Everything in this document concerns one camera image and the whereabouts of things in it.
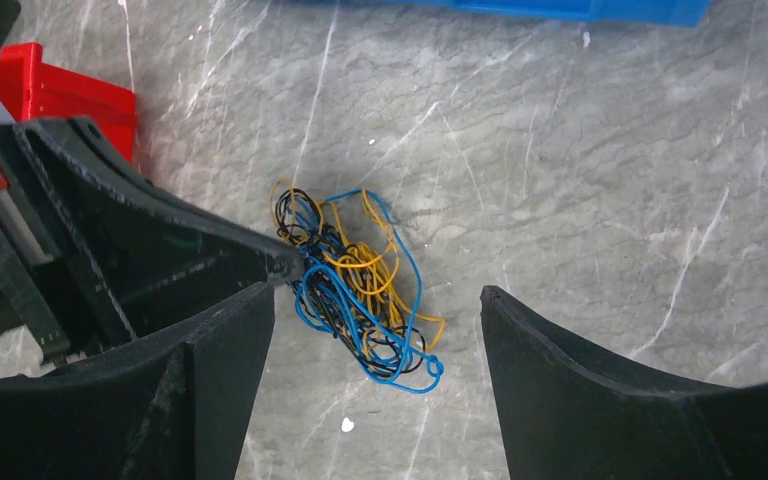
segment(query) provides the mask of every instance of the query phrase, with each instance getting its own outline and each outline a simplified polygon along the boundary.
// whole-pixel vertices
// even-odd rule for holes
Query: blue bin
[[[402,0],[469,12],[576,22],[617,20],[695,27],[711,0]]]

